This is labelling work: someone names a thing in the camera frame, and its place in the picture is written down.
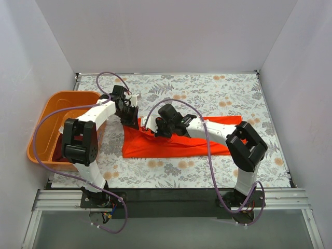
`black bracket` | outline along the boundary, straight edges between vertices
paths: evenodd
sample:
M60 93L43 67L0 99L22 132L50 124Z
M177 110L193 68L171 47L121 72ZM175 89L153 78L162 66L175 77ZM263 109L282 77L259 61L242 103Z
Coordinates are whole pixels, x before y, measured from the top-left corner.
M84 122L69 118L63 127L62 155L71 163L89 166L98 154L96 125L92 121Z
M110 99L115 102L116 112L115 115L120 118L123 126L128 126L136 130L139 129L139 123L137 115L139 112L138 106L130 106L130 100L126 100L125 93L128 92L123 86L115 85L112 93L110 93ZM100 100L108 99L108 95L104 94L99 97Z
M170 138L173 133L178 136L189 136L187 127L196 118L195 115L188 114L182 116L171 104L166 104L158 110L160 117L156 118L157 133L155 137L163 136Z
M263 159L268 146L248 122L242 121L226 144L234 163L243 171L254 172L257 164Z

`black metal base plate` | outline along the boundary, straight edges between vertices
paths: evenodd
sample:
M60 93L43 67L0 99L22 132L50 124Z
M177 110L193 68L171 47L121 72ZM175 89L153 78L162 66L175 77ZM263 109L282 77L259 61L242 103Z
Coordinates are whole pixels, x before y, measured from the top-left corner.
M131 218L154 217L217 217L231 219L229 213L219 206L214 189L112 189L113 193L123 197ZM233 189L220 189L220 194L233 191ZM263 205L261 191L255 191L252 199L255 207ZM81 208L100 208L87 196L82 195ZM121 202L117 201L118 208L112 219L122 219L125 216Z

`table surface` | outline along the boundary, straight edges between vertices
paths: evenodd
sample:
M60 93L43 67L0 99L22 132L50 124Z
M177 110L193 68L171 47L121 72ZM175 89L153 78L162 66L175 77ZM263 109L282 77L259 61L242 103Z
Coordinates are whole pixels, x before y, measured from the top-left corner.
M123 75L131 92L140 93L139 116L146 116L159 101L181 99L203 116L234 116L253 125L268 145L258 180L264 187L290 187L282 151L269 116L256 74ZM114 76L102 76L101 86L111 92L121 82ZM82 76L78 89L97 91L95 75ZM173 103L183 115L189 107ZM190 158L123 158L123 128L116 116L110 117L102 142L98 166L111 188L210 188L213 187L206 156ZM219 187L234 187L238 170L230 156L213 156ZM83 183L55 175L53 188L77 188Z

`red towel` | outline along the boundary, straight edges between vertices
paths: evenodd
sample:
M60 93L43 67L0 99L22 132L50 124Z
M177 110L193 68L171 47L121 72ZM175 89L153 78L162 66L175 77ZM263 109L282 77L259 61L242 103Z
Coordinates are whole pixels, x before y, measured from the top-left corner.
M238 125L241 116L206 117L209 121L225 125ZM162 157L192 157L206 156L208 148L205 139L190 139L185 136L173 134L170 139L166 137L154 137L151 131L143 131L140 127L135 130L126 126L124 129L124 143L122 156L124 158L162 158ZM229 155L226 146L210 142L213 155Z

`glass panel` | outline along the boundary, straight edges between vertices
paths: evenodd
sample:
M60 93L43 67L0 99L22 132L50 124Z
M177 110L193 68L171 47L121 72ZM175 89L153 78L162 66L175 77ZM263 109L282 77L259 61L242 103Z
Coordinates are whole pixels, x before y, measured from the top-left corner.
M109 234L89 225L87 211L44 211L33 248L313 248L301 210L265 210L247 229L212 219L132 218L123 232Z

